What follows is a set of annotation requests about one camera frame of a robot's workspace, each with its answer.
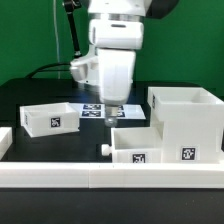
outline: white bin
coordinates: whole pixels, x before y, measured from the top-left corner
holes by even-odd
[[[20,119],[30,137],[79,131],[79,112],[69,103],[20,107]]]

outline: black table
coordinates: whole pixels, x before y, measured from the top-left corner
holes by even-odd
[[[183,83],[136,82],[128,103],[147,118],[147,87]],[[13,127],[3,161],[111,162],[100,146],[110,144],[103,119],[81,119],[80,132],[31,139],[20,127],[19,107],[46,103],[100,103],[98,94],[72,80],[14,79],[0,87],[0,126]],[[146,127],[146,120],[119,120],[118,127]],[[222,189],[0,189],[1,223],[224,223]]]

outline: white robot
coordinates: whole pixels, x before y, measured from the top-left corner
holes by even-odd
[[[70,70],[76,81],[99,87],[100,101],[106,108],[107,126],[116,126],[118,106],[128,100],[135,50],[141,49],[143,43],[143,18],[153,17],[153,10],[155,17],[161,18],[177,2],[178,0],[81,1],[88,7],[90,15],[91,45],[86,56],[71,62]]]

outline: open white box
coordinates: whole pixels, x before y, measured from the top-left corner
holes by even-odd
[[[0,128],[0,160],[12,144],[12,128]]]
[[[150,128],[112,129],[114,163],[220,162],[224,103],[202,88],[151,87]]]
[[[20,120],[30,137],[79,131],[79,112],[69,103],[20,107]]]

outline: green background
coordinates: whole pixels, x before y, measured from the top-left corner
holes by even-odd
[[[86,54],[87,11],[77,10],[74,16],[81,50]],[[57,0],[57,18],[61,61],[70,61],[73,50],[62,0]],[[0,32],[0,84],[57,61],[53,0],[1,1]],[[145,20],[135,80],[191,82],[224,96],[223,74],[223,0],[180,0],[166,18]]]

